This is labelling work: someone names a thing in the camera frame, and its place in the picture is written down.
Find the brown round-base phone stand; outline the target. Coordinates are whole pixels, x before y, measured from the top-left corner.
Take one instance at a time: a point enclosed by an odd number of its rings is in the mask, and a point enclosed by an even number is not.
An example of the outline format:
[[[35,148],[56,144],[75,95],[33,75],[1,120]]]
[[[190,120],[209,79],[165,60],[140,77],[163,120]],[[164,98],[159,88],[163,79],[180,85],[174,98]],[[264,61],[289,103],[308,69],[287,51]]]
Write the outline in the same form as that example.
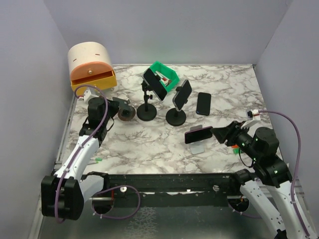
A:
[[[119,103],[118,118],[122,121],[131,121],[136,114],[136,110],[130,105],[130,100],[124,100],[117,97],[113,97],[113,101]]]

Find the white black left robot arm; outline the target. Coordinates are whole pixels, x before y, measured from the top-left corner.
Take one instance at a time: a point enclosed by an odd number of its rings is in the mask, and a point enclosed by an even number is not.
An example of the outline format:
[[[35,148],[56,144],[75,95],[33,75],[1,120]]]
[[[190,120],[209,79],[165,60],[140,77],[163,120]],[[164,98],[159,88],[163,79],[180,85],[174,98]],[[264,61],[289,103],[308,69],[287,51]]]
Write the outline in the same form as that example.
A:
[[[89,100],[88,116],[79,132],[76,147],[53,175],[45,176],[41,181],[43,216],[55,217],[59,223],[65,219],[77,220],[90,197],[95,193],[101,197],[109,193],[110,184],[105,173],[83,173],[107,135],[108,121],[119,109],[117,101],[102,97]]]

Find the silver folding phone stand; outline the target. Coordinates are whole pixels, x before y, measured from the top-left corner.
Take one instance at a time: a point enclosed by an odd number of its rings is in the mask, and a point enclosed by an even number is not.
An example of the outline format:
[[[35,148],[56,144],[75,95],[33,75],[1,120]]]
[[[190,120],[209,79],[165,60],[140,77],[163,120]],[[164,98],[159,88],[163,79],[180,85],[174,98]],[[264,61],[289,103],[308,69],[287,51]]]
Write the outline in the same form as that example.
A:
[[[202,129],[202,125],[193,126],[190,128],[190,131]],[[205,151],[202,141],[193,142],[189,146],[190,151],[193,155],[203,153]]]

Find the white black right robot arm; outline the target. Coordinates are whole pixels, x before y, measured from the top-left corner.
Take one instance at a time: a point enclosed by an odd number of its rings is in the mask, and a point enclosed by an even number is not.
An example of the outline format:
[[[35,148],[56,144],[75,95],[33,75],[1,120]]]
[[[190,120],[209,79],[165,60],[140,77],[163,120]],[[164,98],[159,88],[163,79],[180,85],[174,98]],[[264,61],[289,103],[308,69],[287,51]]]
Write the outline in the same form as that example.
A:
[[[273,201],[261,191],[255,178],[243,169],[233,173],[229,189],[235,195],[242,194],[269,228],[275,239],[317,239],[302,210],[296,192],[291,188],[293,177],[288,166],[277,155],[279,141],[273,129],[259,127],[254,136],[243,129],[242,123],[233,121],[226,127],[212,128],[219,143],[238,146],[252,160],[256,177],[270,192]]]

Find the pink-edged black phone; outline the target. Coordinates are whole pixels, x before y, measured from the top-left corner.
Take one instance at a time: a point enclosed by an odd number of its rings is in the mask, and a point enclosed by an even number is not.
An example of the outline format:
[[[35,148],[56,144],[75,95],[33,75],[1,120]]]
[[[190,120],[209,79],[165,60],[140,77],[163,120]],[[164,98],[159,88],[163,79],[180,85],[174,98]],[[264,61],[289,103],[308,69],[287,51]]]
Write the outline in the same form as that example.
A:
[[[212,129],[213,129],[212,126],[208,126],[208,127],[204,127],[204,128],[200,128],[200,129],[191,130],[191,131],[186,132],[184,134],[185,144],[191,144],[191,143],[195,143],[198,141],[212,138],[212,136],[213,136],[213,133],[211,131]]]

